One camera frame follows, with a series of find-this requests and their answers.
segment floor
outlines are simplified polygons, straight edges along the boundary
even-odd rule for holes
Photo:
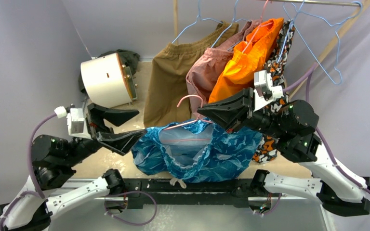
[[[131,119],[120,127],[113,127],[114,132],[123,132],[130,130],[137,130],[144,128],[144,106],[147,94],[149,79],[151,73],[151,62],[140,62],[138,65],[137,73],[134,75],[134,81],[138,84],[137,94],[138,100],[134,101],[132,105],[121,105],[118,109],[137,109],[140,114]],[[97,153],[85,159],[81,164],[74,167],[77,173],[75,178],[97,178],[101,176],[109,168],[118,169],[124,178],[171,178],[172,176],[167,173],[159,173],[153,176],[147,176],[140,172],[133,164],[132,154],[128,153],[125,156],[112,153],[106,148],[100,149]],[[310,178],[311,173],[308,169],[287,161],[284,157],[278,156],[275,160],[266,164],[257,164],[251,162],[249,167],[239,176],[239,178],[252,178],[257,169],[267,169],[280,175]]]

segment dark green cloth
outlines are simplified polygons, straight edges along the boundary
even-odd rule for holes
[[[98,58],[109,55],[109,54],[114,54],[114,53],[119,54],[122,64],[130,67],[131,74],[134,75],[135,72],[137,72],[137,66],[138,66],[138,61],[140,60],[140,55],[133,51],[122,50],[122,49],[118,49],[116,51],[107,51],[106,53],[100,54]]]

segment gray wall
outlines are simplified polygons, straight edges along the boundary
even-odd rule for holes
[[[88,59],[60,0],[0,0],[0,204],[25,183],[34,126],[55,107],[81,104],[77,76]],[[66,121],[40,133],[66,136]]]
[[[136,51],[152,58],[173,40],[172,1],[132,0],[118,4],[114,0],[63,0],[74,24],[93,55],[111,49]],[[263,1],[241,0],[238,16],[259,18]],[[202,16],[231,20],[234,1],[203,0]],[[281,3],[269,4],[264,19],[284,17]],[[326,17],[333,23],[350,15],[354,8],[305,5],[304,10]],[[179,28],[195,20],[197,0],[179,1]],[[306,15],[297,18],[297,27],[316,55],[334,36],[324,22]],[[180,43],[196,41],[214,28],[213,22],[202,22],[190,28]],[[343,38],[339,68],[344,83],[335,86],[318,69],[313,75],[311,103],[320,115],[320,129],[340,160],[361,176],[370,176],[370,8]],[[335,56],[323,62],[335,80]],[[311,65],[313,58],[296,34],[289,54],[286,78],[292,83]],[[303,98],[301,92],[297,98]],[[337,230],[370,230],[370,216],[336,218]]]

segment clothes hanger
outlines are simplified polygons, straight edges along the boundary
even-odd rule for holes
[[[187,96],[182,97],[182,99],[179,101],[179,103],[178,103],[178,105],[176,107],[179,107],[179,105],[181,105],[182,101],[184,99],[186,99],[186,98],[189,98],[189,97],[197,97],[197,98],[199,98],[200,99],[200,107],[203,107],[203,99],[202,99],[202,97],[200,97],[198,95],[187,95]],[[212,124],[212,121],[202,119],[201,117],[202,117],[201,115],[198,115],[195,120],[192,120],[192,121],[189,121],[189,122],[186,122],[186,123],[182,123],[182,124],[178,124],[178,125],[174,125],[172,127],[167,127],[167,128],[164,128],[163,130],[170,130],[172,128],[182,127],[183,125],[192,124],[192,123],[198,122],[199,120],[202,121],[202,122],[206,122],[206,123]]]
[[[221,22],[221,21],[218,21],[218,20],[216,20],[216,19],[213,19],[213,18],[201,18],[201,16],[200,16],[200,0],[198,0],[198,15],[197,15],[197,19],[195,20],[195,22],[194,23],[192,23],[192,24],[190,24],[190,25],[188,25],[187,27],[185,27],[180,33],[179,33],[179,35],[174,39],[174,41],[172,41],[172,43],[175,43],[175,41],[177,41],[177,39],[182,35],[182,33],[186,30],[186,29],[188,29],[188,28],[190,28],[191,26],[193,26],[193,25],[195,25],[197,22],[198,22],[198,20],[200,20],[201,22],[202,21],[205,21],[205,20],[212,20],[212,21],[214,21],[214,22],[217,22],[217,23],[221,23],[221,24],[223,24],[223,22]]]
[[[222,35],[224,34],[224,32],[226,32],[232,26],[232,24],[235,22],[235,19],[236,19],[236,7],[238,6],[238,3],[239,3],[239,0],[236,0],[235,6],[233,8],[233,19],[232,19],[232,23],[224,31],[222,31],[222,33],[219,35],[219,37],[216,39],[216,41],[212,44],[211,48],[213,48],[216,45],[216,43],[222,37]]]
[[[268,26],[268,25],[272,24],[272,22],[270,22],[270,23],[266,23],[266,24],[262,25],[264,10],[266,9],[266,6],[267,6],[268,2],[269,2],[269,0],[266,0],[266,2],[264,3],[263,10],[262,10],[262,16],[260,16],[260,25],[257,27],[257,29],[254,32],[253,36],[251,37],[250,41],[246,44],[246,47],[245,47],[245,49],[243,49],[242,53],[244,53],[246,51],[246,49],[249,47],[249,45],[251,44],[251,42],[253,41],[254,37],[256,36],[257,32],[259,31],[259,29],[261,27]]]

